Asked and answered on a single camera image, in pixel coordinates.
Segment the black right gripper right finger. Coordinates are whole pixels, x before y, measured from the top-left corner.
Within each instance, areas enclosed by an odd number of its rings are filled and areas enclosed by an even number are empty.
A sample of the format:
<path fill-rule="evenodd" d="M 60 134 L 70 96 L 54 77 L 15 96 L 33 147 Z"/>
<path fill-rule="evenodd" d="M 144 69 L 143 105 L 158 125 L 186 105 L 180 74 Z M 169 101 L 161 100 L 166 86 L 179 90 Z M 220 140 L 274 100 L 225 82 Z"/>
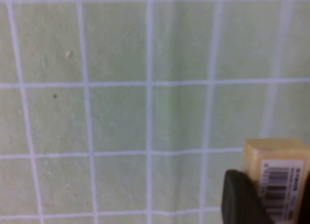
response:
<path fill-rule="evenodd" d="M 303 196 L 303 223 L 310 224 L 310 174 L 308 173 L 307 183 Z"/>

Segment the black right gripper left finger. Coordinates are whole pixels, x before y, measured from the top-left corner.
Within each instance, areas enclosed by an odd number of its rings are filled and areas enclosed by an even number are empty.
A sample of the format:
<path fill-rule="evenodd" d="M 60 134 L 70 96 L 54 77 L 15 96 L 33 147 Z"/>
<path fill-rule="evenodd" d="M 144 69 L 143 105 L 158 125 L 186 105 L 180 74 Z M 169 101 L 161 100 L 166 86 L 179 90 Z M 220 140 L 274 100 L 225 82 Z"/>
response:
<path fill-rule="evenodd" d="M 264 209 L 254 184 L 238 170 L 224 176 L 221 216 L 224 224 L 273 224 Z"/>

